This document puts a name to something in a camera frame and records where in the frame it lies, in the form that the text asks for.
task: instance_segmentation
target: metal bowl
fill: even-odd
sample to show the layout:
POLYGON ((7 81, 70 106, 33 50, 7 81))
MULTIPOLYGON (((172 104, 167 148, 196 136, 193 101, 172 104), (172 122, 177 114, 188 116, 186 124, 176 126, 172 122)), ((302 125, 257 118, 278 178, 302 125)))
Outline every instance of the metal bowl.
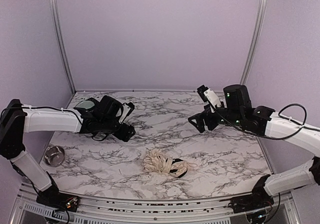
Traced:
POLYGON ((48 166, 57 167, 63 163, 65 156, 64 149, 61 146, 54 146, 45 152, 44 161, 48 166))

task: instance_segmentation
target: marble surface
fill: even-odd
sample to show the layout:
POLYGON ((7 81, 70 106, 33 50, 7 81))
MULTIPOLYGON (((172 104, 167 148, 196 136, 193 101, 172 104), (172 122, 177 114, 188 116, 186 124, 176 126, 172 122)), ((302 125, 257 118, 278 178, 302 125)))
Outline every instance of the marble surface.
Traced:
POLYGON ((81 92, 70 107, 103 95, 135 104, 126 123, 135 127, 136 135, 127 143, 112 136, 96 142, 90 135, 56 132, 50 146, 62 146, 66 159, 56 168, 41 166, 61 190, 125 199, 194 199, 248 192, 270 174, 255 137, 225 126, 200 134, 188 123, 188 117, 203 110, 197 93, 81 92), (145 173, 142 161, 153 148, 198 168, 182 178, 145 173))

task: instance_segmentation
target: rope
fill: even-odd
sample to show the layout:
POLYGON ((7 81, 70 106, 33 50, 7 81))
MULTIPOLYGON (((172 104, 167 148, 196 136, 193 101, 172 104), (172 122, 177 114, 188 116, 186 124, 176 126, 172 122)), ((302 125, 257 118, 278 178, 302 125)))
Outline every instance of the rope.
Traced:
POLYGON ((198 165, 181 159, 166 157, 159 149, 153 149, 145 155, 143 160, 144 172, 159 172, 174 177, 183 177, 188 168, 196 168, 198 165))

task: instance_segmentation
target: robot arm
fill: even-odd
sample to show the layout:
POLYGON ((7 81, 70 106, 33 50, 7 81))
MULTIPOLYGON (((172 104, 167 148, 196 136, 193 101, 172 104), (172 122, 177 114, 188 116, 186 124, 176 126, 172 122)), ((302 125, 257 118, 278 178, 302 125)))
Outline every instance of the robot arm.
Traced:
POLYGON ((52 177, 26 150, 23 133, 67 131, 91 133, 93 136, 103 133, 105 137, 112 134, 127 142, 136 132, 124 120, 134 107, 132 103, 122 104, 109 96, 104 96, 100 102, 90 98, 72 109, 33 107, 22 105, 20 100, 12 100, 1 113, 0 155, 10 160, 14 169, 26 176, 39 190, 41 196, 38 196, 37 202, 53 207, 66 205, 70 211, 76 211, 78 198, 59 192, 52 177))
POLYGON ((231 201, 234 212, 264 207, 272 196, 279 192, 309 184, 320 184, 320 131, 311 125, 298 125, 296 120, 279 115, 274 109, 258 106, 252 108, 248 90, 244 85, 224 88, 226 108, 211 89, 201 86, 198 93, 203 101, 209 102, 202 113, 190 117, 189 122, 202 133, 205 126, 214 130, 219 124, 232 125, 240 131, 269 139, 285 140, 313 153, 313 160, 280 174, 263 176, 249 196, 235 197, 231 201), (239 203, 250 203, 246 207, 239 203))

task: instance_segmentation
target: purple wall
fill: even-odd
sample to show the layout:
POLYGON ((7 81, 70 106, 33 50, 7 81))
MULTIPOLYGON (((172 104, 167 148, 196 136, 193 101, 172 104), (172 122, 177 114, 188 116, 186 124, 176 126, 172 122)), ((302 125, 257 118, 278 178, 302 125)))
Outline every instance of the purple wall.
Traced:
MULTIPOLYGON (((49 0, 0 0, 0 109, 13 98, 65 106, 71 98, 58 50, 49 0)), ((25 136, 40 160, 50 133, 25 136)), ((0 223, 7 223, 21 179, 0 156, 0 223)))
POLYGON ((57 0, 78 90, 239 82, 259 0, 57 0))
MULTIPOLYGON (((247 82, 254 105, 277 110, 301 103, 307 122, 320 126, 320 0, 268 0, 262 34, 247 82)), ((302 118, 300 109, 288 114, 302 118)), ((263 141, 277 172, 312 158, 284 141, 263 141)), ((293 191, 303 224, 319 223, 320 187, 293 191)))

